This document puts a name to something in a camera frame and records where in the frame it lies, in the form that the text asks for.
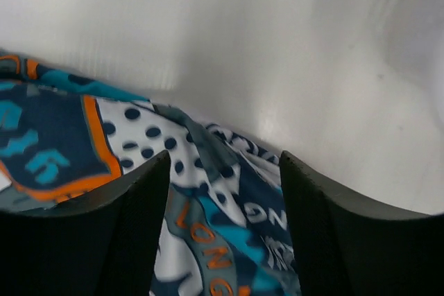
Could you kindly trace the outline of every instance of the navy polka dot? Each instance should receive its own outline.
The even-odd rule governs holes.
[[[161,135],[160,129],[158,127],[147,128],[145,132],[148,138],[156,138]]]
[[[133,107],[129,107],[127,110],[125,110],[125,117],[130,121],[135,121],[140,117],[140,111]]]
[[[203,168],[202,160],[199,159],[199,158],[197,158],[196,161],[194,161],[194,166],[195,166],[196,168]]]
[[[199,190],[203,192],[208,192],[208,184],[207,182],[200,183]]]
[[[222,177],[224,177],[224,178],[230,178],[230,177],[233,177],[233,175],[234,175],[233,168],[232,168],[231,166],[226,166],[226,167],[224,167],[224,168],[222,169],[222,171],[221,171],[221,175],[222,175]]]
[[[183,163],[181,161],[177,161],[176,164],[174,164],[174,170],[176,170],[176,173],[179,175],[181,172],[183,172]]]
[[[134,142],[134,141],[127,141],[122,144],[123,149],[132,149],[135,147],[137,147],[137,142]]]
[[[221,203],[224,204],[225,201],[227,200],[227,198],[222,194],[222,193],[217,193],[216,194],[217,200]]]
[[[124,168],[131,168],[132,166],[134,166],[134,162],[131,159],[122,159],[120,161],[120,164],[124,167]]]
[[[143,149],[140,153],[142,154],[142,156],[143,156],[145,159],[150,159],[150,158],[152,158],[153,155],[154,155],[154,150],[151,149],[151,148],[145,148],[145,149]]]
[[[176,139],[174,138],[168,138],[167,140],[165,140],[164,144],[167,150],[172,150],[178,145]]]
[[[103,131],[105,131],[106,135],[111,135],[116,132],[116,127],[113,123],[106,121],[105,123],[103,123]]]

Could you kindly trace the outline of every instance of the orange letter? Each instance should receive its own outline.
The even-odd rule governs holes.
[[[27,59],[26,60],[26,74],[28,74],[28,78],[33,79],[33,80],[37,80],[37,66],[38,66],[38,62],[36,62],[35,60],[32,59]]]
[[[198,229],[203,230],[208,235],[208,237],[204,238],[204,237],[197,236],[196,232]],[[212,241],[214,241],[215,237],[214,237],[214,234],[212,233],[212,231],[209,230],[208,228],[206,228],[206,226],[204,226],[202,223],[196,222],[196,223],[193,223],[193,225],[191,226],[191,238],[197,243],[208,244],[208,243],[211,243]]]
[[[210,283],[210,290],[212,296],[233,296],[233,289],[227,281],[223,279],[213,279]]]
[[[226,247],[220,246],[215,247],[214,249],[205,250],[203,254],[205,256],[211,256],[211,260],[208,262],[207,267],[210,270],[215,270],[217,268],[226,268],[231,266],[231,260],[220,261],[223,256],[228,253],[228,249]]]
[[[185,203],[183,210],[180,212],[180,215],[176,220],[176,224],[178,225],[179,228],[182,229],[188,228],[187,224],[185,223],[185,218],[187,217],[188,209],[189,209],[189,201]]]

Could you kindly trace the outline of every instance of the white letter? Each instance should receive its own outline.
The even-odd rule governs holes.
[[[283,230],[287,230],[287,215],[285,211],[281,211],[281,218],[271,208],[268,209],[268,218],[272,225],[275,225],[275,221],[280,225]]]
[[[265,210],[254,202],[247,202],[244,205],[245,213],[247,214],[247,219],[251,223],[258,223],[266,220]]]

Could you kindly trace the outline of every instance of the white surface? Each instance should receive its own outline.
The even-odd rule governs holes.
[[[443,133],[393,57],[403,1],[0,0],[0,47],[198,110],[434,213]]]

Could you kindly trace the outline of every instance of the patterned fabric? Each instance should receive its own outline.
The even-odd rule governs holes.
[[[298,295],[278,158],[101,82],[0,53],[0,209],[50,209],[167,149],[150,295]]]

